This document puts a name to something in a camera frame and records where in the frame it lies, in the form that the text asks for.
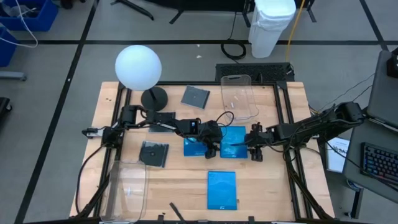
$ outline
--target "white paper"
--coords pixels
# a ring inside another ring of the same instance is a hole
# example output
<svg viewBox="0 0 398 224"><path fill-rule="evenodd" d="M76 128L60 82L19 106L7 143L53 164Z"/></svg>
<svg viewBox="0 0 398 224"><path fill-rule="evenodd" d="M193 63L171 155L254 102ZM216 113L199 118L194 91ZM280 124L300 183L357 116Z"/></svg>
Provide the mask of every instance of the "white paper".
<svg viewBox="0 0 398 224"><path fill-rule="evenodd" d="M341 155L347 156L349 140L334 138L329 141L329 144L333 146ZM331 147L326 144L326 154L327 154L327 170L333 172L343 172L345 158L337 154Z"/></svg>

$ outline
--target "blue bin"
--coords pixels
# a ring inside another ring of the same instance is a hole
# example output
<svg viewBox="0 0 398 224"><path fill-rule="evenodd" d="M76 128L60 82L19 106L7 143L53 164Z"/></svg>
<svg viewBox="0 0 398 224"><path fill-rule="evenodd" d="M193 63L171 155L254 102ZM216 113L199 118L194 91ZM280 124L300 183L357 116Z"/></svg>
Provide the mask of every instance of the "blue bin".
<svg viewBox="0 0 398 224"><path fill-rule="evenodd" d="M8 33L4 27L0 27L0 37L13 43L18 43L18 41ZM16 45L0 40L0 67L6 67L10 64L12 55L16 48Z"/></svg>
<svg viewBox="0 0 398 224"><path fill-rule="evenodd" d="M50 30L51 25L58 14L58 8L51 0L18 0L18 2L19 5L23 5L27 2L34 2L43 5L37 17L24 18L24 21L30 31ZM17 5L15 0L3 0L3 3L10 7ZM0 23L2 23L9 30L26 30L20 18L0 17Z"/></svg>

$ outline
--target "white spherical lamp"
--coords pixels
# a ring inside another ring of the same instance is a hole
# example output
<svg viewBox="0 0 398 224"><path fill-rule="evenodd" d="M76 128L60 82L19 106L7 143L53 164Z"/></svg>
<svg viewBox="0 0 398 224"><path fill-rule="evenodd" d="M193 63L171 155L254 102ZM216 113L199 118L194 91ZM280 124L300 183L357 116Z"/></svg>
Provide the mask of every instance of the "white spherical lamp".
<svg viewBox="0 0 398 224"><path fill-rule="evenodd" d="M154 87L162 74L162 64L152 49L142 45L126 47L116 58L115 72L125 87L145 90L141 96L144 108L160 111L166 106L166 91Z"/></svg>

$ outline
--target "white cable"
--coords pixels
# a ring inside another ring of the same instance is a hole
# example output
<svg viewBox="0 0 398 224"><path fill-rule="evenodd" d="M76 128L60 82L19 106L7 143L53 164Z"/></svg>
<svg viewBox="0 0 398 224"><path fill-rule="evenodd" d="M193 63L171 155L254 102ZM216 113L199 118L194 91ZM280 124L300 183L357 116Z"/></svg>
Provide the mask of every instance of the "white cable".
<svg viewBox="0 0 398 224"><path fill-rule="evenodd" d="M21 15L19 15L18 17L22 17L23 15L27 14L28 12L32 12L34 10L36 10L37 8L33 8L33 9L29 9L28 11L22 13Z"/></svg>
<svg viewBox="0 0 398 224"><path fill-rule="evenodd" d="M14 45L21 46L21 47L36 48L36 47L38 46L38 44L39 44L39 41L37 41L35 35L33 35L32 31L30 31L30 29L29 29L28 26L26 25L25 20L24 20L24 17L22 16L23 13L22 13L22 11L21 11L21 6L19 5L18 0L15 0L15 2L17 3L17 6L18 6L19 16L21 17L21 21L22 21L22 23L24 24L26 30L30 33L30 35L33 37L33 39L35 39L36 44L35 44L34 46L25 45L25 44L17 44L17 43L8 41L8 40L6 40L6 39L3 39L3 38L1 38L1 37L0 37L0 40L5 41L5 42L7 42L7 43L9 43L9 44L14 44Z"/></svg>

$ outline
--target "blue box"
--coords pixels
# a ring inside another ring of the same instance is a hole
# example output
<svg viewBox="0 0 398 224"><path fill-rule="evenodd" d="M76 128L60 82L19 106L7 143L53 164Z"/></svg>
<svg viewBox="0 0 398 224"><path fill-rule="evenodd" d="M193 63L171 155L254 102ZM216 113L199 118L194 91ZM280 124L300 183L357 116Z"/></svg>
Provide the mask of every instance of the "blue box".
<svg viewBox="0 0 398 224"><path fill-rule="evenodd" d="M221 127L223 139L220 144L220 157L230 159L247 159L248 147L244 145L244 136L246 135L245 126Z"/></svg>
<svg viewBox="0 0 398 224"><path fill-rule="evenodd" d="M18 44L18 41L4 27L0 27L0 37ZM0 67L6 67L10 64L16 48L16 45L0 40Z"/></svg>
<svg viewBox="0 0 398 224"><path fill-rule="evenodd" d="M54 22L58 8L51 0L19 0L19 5L24 3L34 2L42 5L39 15L35 18L24 18L24 21L30 31L49 31L52 23ZM15 0L3 0L7 6L13 7L17 3ZM20 18L16 17L0 17L2 23L9 30L26 30Z"/></svg>
<svg viewBox="0 0 398 224"><path fill-rule="evenodd" d="M207 209L237 210L236 174L209 171L207 174Z"/></svg>
<svg viewBox="0 0 398 224"><path fill-rule="evenodd" d="M195 138L184 139L184 156L204 156L207 147Z"/></svg>

